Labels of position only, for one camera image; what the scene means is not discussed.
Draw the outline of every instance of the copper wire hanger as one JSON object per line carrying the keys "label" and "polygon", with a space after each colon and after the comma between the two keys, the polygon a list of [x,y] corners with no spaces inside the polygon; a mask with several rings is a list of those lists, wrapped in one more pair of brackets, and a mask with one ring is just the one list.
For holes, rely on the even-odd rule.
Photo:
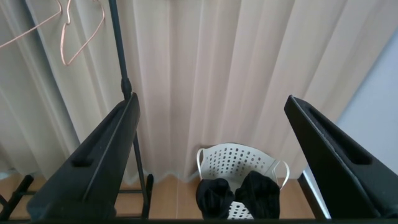
{"label": "copper wire hanger", "polygon": [[60,50],[61,50],[61,59],[62,59],[62,63],[63,63],[64,65],[66,65],[66,66],[70,65],[70,64],[74,61],[74,59],[81,53],[81,51],[87,46],[88,42],[90,42],[90,41],[92,40],[92,38],[95,36],[95,34],[96,34],[96,33],[98,32],[98,30],[100,29],[101,24],[102,24],[102,23],[104,22],[104,20],[105,20],[105,11],[104,11],[104,7],[102,6],[102,4],[101,4],[101,2],[100,2],[99,0],[93,0],[93,1],[98,2],[98,3],[100,4],[100,6],[101,6],[101,9],[102,9],[102,20],[101,20],[101,22],[99,22],[99,25],[98,25],[97,29],[94,31],[93,35],[91,35],[91,37],[80,47],[80,49],[74,54],[74,56],[69,60],[69,62],[66,62],[66,61],[65,61],[65,56],[64,56],[64,54],[63,54],[63,41],[64,41],[64,39],[65,39],[65,31],[66,31],[66,29],[67,29],[67,26],[70,25],[69,10],[70,10],[70,2],[71,2],[71,1],[72,1],[72,0],[69,0],[69,1],[68,1],[68,4],[67,4],[67,17],[68,17],[68,22],[64,23],[64,25],[63,25],[63,27],[62,27],[62,33],[61,33],[61,47],[60,47]]}
{"label": "copper wire hanger", "polygon": [[51,20],[52,18],[54,18],[55,16],[57,16],[58,14],[60,14],[60,13],[62,12],[62,6],[61,6],[61,3],[60,3],[59,0],[57,0],[57,2],[58,2],[58,7],[59,7],[59,9],[60,9],[57,13],[55,13],[55,14],[52,15],[52,16],[50,16],[49,18],[47,18],[47,19],[44,20],[43,22],[37,24],[35,27],[33,27],[33,28],[29,29],[28,31],[24,32],[23,34],[21,34],[21,35],[15,37],[15,38],[13,38],[12,40],[7,41],[6,43],[4,43],[4,44],[2,44],[2,45],[0,45],[0,49],[1,49],[2,47],[5,47],[5,46],[7,46],[7,45],[13,43],[13,42],[16,41],[16,40],[22,38],[23,36],[25,36],[26,34],[32,32],[33,30],[36,30],[36,29],[39,28],[41,25],[45,24],[46,22],[48,22],[49,20]]}

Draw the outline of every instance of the white wall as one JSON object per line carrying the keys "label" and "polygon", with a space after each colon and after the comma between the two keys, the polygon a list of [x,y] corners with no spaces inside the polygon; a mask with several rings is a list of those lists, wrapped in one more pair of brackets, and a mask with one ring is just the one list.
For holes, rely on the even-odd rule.
{"label": "white wall", "polygon": [[[398,174],[398,30],[385,46],[366,79],[337,122],[346,134]],[[321,206],[326,208],[315,179]]]}

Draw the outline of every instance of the basket handle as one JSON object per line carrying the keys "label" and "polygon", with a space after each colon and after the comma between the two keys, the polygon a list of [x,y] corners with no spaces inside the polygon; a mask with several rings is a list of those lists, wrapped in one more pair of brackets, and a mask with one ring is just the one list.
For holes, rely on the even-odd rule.
{"label": "basket handle", "polygon": [[282,190],[282,188],[284,187],[284,185],[286,184],[286,182],[287,182],[287,180],[289,179],[289,176],[290,176],[289,165],[287,165],[287,163],[286,163],[285,161],[281,161],[281,162],[283,162],[283,163],[285,164],[285,168],[286,168],[286,177],[285,177],[284,182],[282,183],[282,186],[280,186],[280,190]]}
{"label": "basket handle", "polygon": [[200,176],[201,180],[202,180],[202,177],[201,177],[201,171],[200,171],[200,154],[203,150],[204,150],[203,148],[199,149],[198,154],[197,154],[197,165],[198,165],[198,171],[199,171],[199,176]]}

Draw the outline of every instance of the white plastic basket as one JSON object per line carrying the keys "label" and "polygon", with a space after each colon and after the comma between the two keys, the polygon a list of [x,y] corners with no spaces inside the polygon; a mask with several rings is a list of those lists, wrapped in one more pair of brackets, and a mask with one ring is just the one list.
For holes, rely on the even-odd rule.
{"label": "white plastic basket", "polygon": [[[200,162],[201,153],[203,153],[202,162]],[[275,168],[279,165],[279,162],[283,162],[286,167],[286,178],[280,186],[280,189],[282,189],[289,178],[288,165],[286,162],[278,161],[260,150],[240,144],[226,143],[208,149],[199,149],[197,154],[200,178],[208,180],[224,178],[228,181],[234,193],[252,170],[268,176],[275,183],[278,183]],[[243,203],[232,202],[229,207],[228,219],[253,219],[253,216]]]}

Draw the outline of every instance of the curtain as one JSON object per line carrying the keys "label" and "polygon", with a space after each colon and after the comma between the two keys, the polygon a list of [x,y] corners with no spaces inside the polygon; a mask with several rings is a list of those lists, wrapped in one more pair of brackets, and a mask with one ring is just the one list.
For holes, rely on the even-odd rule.
{"label": "curtain", "polygon": [[[23,40],[19,47],[26,64],[46,61],[43,67],[52,83],[35,82],[29,89],[37,95],[31,100],[41,100],[42,105],[32,103],[26,109],[41,112],[28,113],[21,121],[15,108],[12,116],[19,127],[28,126],[31,119],[47,122],[40,132],[52,132],[55,137],[47,138],[58,143],[45,144],[48,139],[33,135],[33,130],[20,134],[26,141],[23,146],[6,144],[2,138],[1,152],[8,157],[3,161],[9,167],[49,177],[123,99],[109,6],[101,3],[105,22],[70,66],[62,64],[59,52],[65,13],[37,31],[45,57],[25,56],[21,49],[32,40]],[[26,4],[36,24],[58,8],[55,1]],[[255,147],[284,160],[292,178],[297,178],[307,162],[283,111],[287,97],[303,98],[336,121],[398,25],[394,0],[118,0],[117,4],[127,70],[141,106],[137,133],[142,160],[157,180],[167,174],[189,180],[197,169],[197,150],[224,142]],[[67,58],[96,29],[100,5],[72,1],[71,19],[65,36]],[[35,77],[33,70],[28,68],[25,76]],[[50,86],[56,93],[42,96]],[[32,139],[41,145],[29,142]],[[134,161],[131,153],[128,182],[136,176]]]}

